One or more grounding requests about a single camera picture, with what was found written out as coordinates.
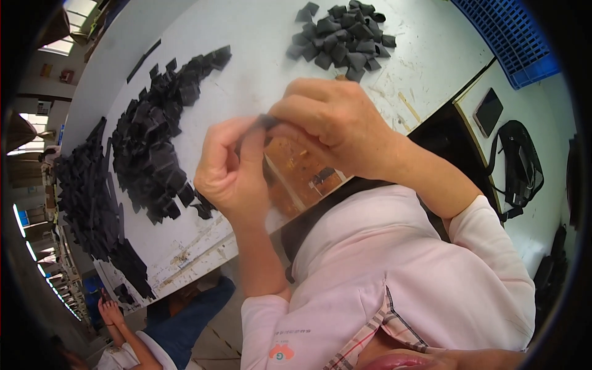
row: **person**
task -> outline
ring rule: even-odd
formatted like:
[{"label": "person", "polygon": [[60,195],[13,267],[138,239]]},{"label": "person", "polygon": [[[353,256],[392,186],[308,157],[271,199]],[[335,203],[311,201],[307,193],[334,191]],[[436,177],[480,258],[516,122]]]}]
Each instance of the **person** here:
[{"label": "person", "polygon": [[195,368],[191,349],[210,320],[226,305],[235,286],[227,276],[218,285],[197,294],[189,304],[170,316],[169,300],[163,298],[147,308],[146,328],[132,332],[116,301],[99,299],[98,308],[113,338],[95,369],[183,370]]},{"label": "person", "polygon": [[59,145],[48,145],[45,148],[45,151],[39,154],[37,160],[41,163],[45,162],[50,166],[53,166],[53,161],[60,156],[60,146]]},{"label": "person", "polygon": [[194,185],[236,237],[242,369],[493,369],[522,360],[535,287],[496,212],[459,169],[393,131],[354,82],[297,79],[268,114],[280,122],[269,136],[389,185],[319,218],[295,254],[292,294],[265,230],[265,132],[249,129],[254,118],[208,129]]},{"label": "person", "polygon": [[59,335],[52,336],[49,341],[55,350],[67,360],[72,370],[88,370],[88,366],[84,359],[76,352],[67,349]]}]

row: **smartphone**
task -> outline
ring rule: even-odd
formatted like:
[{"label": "smartphone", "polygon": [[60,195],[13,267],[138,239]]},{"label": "smartphone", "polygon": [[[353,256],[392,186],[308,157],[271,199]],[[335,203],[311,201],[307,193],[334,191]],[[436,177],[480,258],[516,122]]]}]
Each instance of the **smartphone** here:
[{"label": "smartphone", "polygon": [[491,135],[497,121],[500,119],[502,110],[504,110],[504,107],[501,105],[496,92],[493,91],[493,88],[489,88],[485,98],[483,98],[473,115],[484,137],[487,138]]}]

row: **workbench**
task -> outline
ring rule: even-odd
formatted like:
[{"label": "workbench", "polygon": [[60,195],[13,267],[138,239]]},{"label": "workbench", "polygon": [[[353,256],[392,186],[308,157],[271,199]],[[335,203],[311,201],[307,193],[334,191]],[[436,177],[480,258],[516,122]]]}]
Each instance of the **workbench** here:
[{"label": "workbench", "polygon": [[[346,5],[347,1],[319,0],[316,3],[320,9],[314,21],[325,17],[326,10],[333,5]],[[238,0],[200,0],[192,5],[182,1],[181,5],[171,5],[176,7],[171,10],[166,8],[168,3],[132,0],[105,32],[101,44],[108,44],[98,45],[81,77],[66,124],[62,152],[68,154],[81,144],[100,115],[107,118],[103,137],[106,143],[130,100],[150,86],[149,70],[155,64],[163,69],[176,58],[181,66],[196,55],[229,44],[233,54],[231,61],[222,72],[214,71],[202,81],[200,99],[193,107],[186,107],[182,115],[183,133],[172,140],[180,167],[191,181],[209,126],[237,115],[267,112],[281,98],[288,83],[296,78],[332,79],[345,74],[345,68],[337,70],[332,66],[325,71],[302,58],[293,61],[285,57],[291,36],[301,31],[302,23],[294,22],[294,18],[305,4],[304,0],[256,0],[247,6]],[[387,21],[381,28],[385,34],[397,36],[397,48],[391,52],[392,58],[380,60],[380,70],[366,72],[361,86],[392,129],[408,134],[460,92],[492,61],[493,54],[471,23],[450,2],[373,0],[372,4],[386,15]],[[165,27],[162,19],[173,19],[175,11],[179,12],[178,17]],[[138,35],[135,27],[150,28],[151,20],[162,32],[155,34],[147,30],[150,37]],[[145,47],[132,45],[134,40],[128,33],[137,36]],[[127,76],[135,62],[159,38],[162,44],[148,56],[129,84],[125,78],[114,82],[113,75]],[[125,45],[135,53],[135,58],[128,55],[131,52]],[[120,61],[119,65],[113,64],[113,58]],[[114,69],[108,70],[107,63]],[[105,84],[110,85],[101,86],[93,95],[91,83],[99,82],[101,75],[105,75]],[[114,83],[118,83],[118,89],[111,86]],[[106,105],[109,107],[101,113],[99,108]],[[278,172],[286,171],[286,163],[302,153],[298,149],[291,150],[284,152],[287,154],[282,160],[277,153],[269,153],[268,148],[268,157],[276,161],[273,165]],[[318,194],[303,202],[305,208],[339,186],[349,174],[335,176],[339,180],[322,191],[310,188]],[[184,208],[177,200],[181,216],[176,220],[166,218],[162,224],[153,226],[145,215],[146,210],[133,212],[131,201],[119,189],[116,178],[114,176],[115,192],[118,202],[123,203],[126,238],[147,265],[148,283],[157,299],[237,255],[232,229],[219,212],[214,211],[210,220],[202,220],[197,210]],[[289,216],[272,211],[268,231],[276,230],[287,219]],[[95,261],[95,266],[111,294],[121,283],[128,286],[136,303],[122,305],[126,313],[151,303],[142,299],[110,263]]]}]

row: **pile of black fabric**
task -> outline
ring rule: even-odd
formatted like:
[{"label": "pile of black fabric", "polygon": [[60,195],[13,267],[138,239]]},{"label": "pile of black fabric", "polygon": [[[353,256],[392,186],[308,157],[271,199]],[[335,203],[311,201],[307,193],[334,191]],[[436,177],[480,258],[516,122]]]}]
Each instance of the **pile of black fabric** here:
[{"label": "pile of black fabric", "polygon": [[106,122],[102,117],[86,142],[70,156],[55,160],[55,173],[62,188],[57,204],[66,213],[64,220],[84,252],[94,259],[111,260],[142,297],[155,299],[146,281],[146,265],[125,238],[123,205],[117,203],[113,178],[108,171],[110,142],[107,157],[102,153]]},{"label": "pile of black fabric", "polygon": [[294,60],[304,57],[307,62],[329,69],[348,67],[345,74],[350,81],[360,82],[364,69],[373,71],[381,66],[376,58],[390,58],[385,47],[396,47],[395,37],[385,35],[378,26],[387,18],[375,12],[373,5],[356,0],[345,6],[335,5],[329,9],[329,16],[315,24],[313,16],[318,5],[309,2],[298,11],[296,22],[306,22],[302,33],[292,36],[292,45],[286,55]]},{"label": "pile of black fabric", "polygon": [[120,187],[127,190],[134,212],[148,209],[153,224],[162,223],[163,217],[175,219],[181,215],[173,200],[177,195],[185,207],[197,195],[201,204],[193,206],[200,217],[212,217],[214,207],[187,182],[170,140],[181,133],[183,107],[192,106],[200,97],[200,82],[212,70],[224,69],[231,56],[228,45],[194,57],[178,72],[175,59],[164,73],[154,66],[150,91],[144,88],[138,100],[130,102],[113,131],[113,169]]}]

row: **backpack strap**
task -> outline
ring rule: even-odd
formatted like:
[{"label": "backpack strap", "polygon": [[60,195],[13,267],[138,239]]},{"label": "backpack strap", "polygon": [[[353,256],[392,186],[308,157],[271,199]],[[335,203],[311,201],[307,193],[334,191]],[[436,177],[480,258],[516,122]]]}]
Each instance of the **backpack strap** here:
[{"label": "backpack strap", "polygon": [[501,222],[506,222],[507,220],[514,218],[516,216],[519,216],[523,213],[524,213],[524,211],[522,210],[522,207],[514,207],[511,210],[509,210],[508,212],[498,214],[498,217],[500,218]]},{"label": "backpack strap", "polygon": [[496,150],[497,150],[497,137],[500,135],[500,132],[496,133],[496,136],[493,138],[493,142],[491,143],[491,152],[489,154],[489,164],[485,168],[485,175],[490,176],[493,173],[493,167],[496,165]]}]

